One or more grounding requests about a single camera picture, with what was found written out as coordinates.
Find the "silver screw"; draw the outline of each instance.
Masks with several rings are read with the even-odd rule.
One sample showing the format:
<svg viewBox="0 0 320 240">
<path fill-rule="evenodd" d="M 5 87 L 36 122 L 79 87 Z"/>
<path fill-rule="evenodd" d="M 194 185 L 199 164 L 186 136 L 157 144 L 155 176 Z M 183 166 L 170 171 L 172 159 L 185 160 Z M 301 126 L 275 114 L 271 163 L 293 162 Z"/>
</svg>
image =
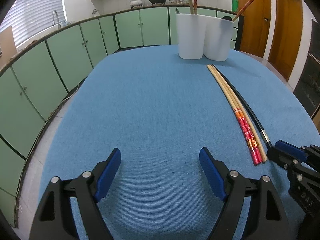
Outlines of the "silver screw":
<svg viewBox="0 0 320 240">
<path fill-rule="evenodd" d="M 91 172 L 90 171 L 85 171 L 84 173 L 82 173 L 82 177 L 84 178 L 88 178 L 91 176 Z"/>
<path fill-rule="evenodd" d="M 59 181 L 59 177 L 55 176 L 51 179 L 52 183 L 57 183 Z"/>
<path fill-rule="evenodd" d="M 270 178 L 267 175 L 262 176 L 263 181 L 269 182 Z"/>
<path fill-rule="evenodd" d="M 239 176 L 239 173 L 238 173 L 238 171 L 230 171 L 230 175 L 231 175 L 232 177 L 238 177 L 238 176 Z"/>
</svg>

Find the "window blinds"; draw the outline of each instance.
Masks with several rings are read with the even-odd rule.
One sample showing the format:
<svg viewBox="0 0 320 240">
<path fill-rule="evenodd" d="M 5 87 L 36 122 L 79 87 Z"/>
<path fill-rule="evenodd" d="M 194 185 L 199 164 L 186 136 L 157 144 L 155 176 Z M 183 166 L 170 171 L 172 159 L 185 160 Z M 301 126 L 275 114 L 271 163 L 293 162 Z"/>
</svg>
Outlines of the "window blinds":
<svg viewBox="0 0 320 240">
<path fill-rule="evenodd" d="M 12 26 L 16 46 L 33 35 L 52 26 L 52 12 L 56 10 L 59 21 L 65 20 L 62 0 L 16 0 L 4 18 L 0 32 Z"/>
</svg>

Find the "blue tablecloth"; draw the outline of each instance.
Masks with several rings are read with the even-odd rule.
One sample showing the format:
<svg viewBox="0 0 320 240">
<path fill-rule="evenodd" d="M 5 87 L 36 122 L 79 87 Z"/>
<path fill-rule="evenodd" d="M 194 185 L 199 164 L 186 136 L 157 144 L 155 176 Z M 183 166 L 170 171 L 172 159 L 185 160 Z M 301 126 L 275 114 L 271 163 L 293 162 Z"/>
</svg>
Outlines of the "blue tablecloth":
<svg viewBox="0 0 320 240">
<path fill-rule="evenodd" d="M 199 164 L 206 146 L 215 159 L 248 178 L 267 174 L 283 201 L 293 234 L 304 217 L 288 195 L 286 171 L 254 167 L 246 142 L 219 85 L 214 63 L 251 106 L 271 141 L 320 145 L 319 134 L 295 96 L 265 66 L 230 50 L 225 62 L 183 60 L 177 46 L 112 54 L 85 80 L 49 150 L 40 195 L 53 176 L 76 178 L 106 160 L 114 147 L 122 162 L 98 204 L 114 239 L 206 239 L 223 203 Z M 234 239 L 240 239 L 246 198 Z M 87 239 L 75 199 L 80 239 Z"/>
</svg>

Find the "floor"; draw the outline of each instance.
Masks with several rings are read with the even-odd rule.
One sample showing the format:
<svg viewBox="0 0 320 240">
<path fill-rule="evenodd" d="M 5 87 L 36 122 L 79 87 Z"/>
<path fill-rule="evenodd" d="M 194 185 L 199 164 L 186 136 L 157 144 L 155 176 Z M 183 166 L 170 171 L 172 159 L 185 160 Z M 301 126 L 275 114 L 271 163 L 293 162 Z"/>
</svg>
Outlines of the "floor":
<svg viewBox="0 0 320 240">
<path fill-rule="evenodd" d="M 258 60 L 260 63 L 266 66 L 286 85 L 286 87 L 291 92 L 293 92 L 293 89 L 290 87 L 287 81 L 268 61 L 248 53 L 245 54 Z M 38 205 L 39 186 L 44 162 L 47 157 L 47 153 L 49 151 L 53 136 L 55 135 L 55 132 L 72 100 L 73 97 L 71 97 L 61 108 L 61 110 L 55 115 L 51 124 L 48 126 L 43 137 L 41 138 L 32 159 L 30 160 L 30 164 L 25 175 L 21 190 L 18 214 L 18 228 L 13 229 L 21 240 L 29 239 L 33 217 L 36 213 L 36 208 Z"/>
</svg>

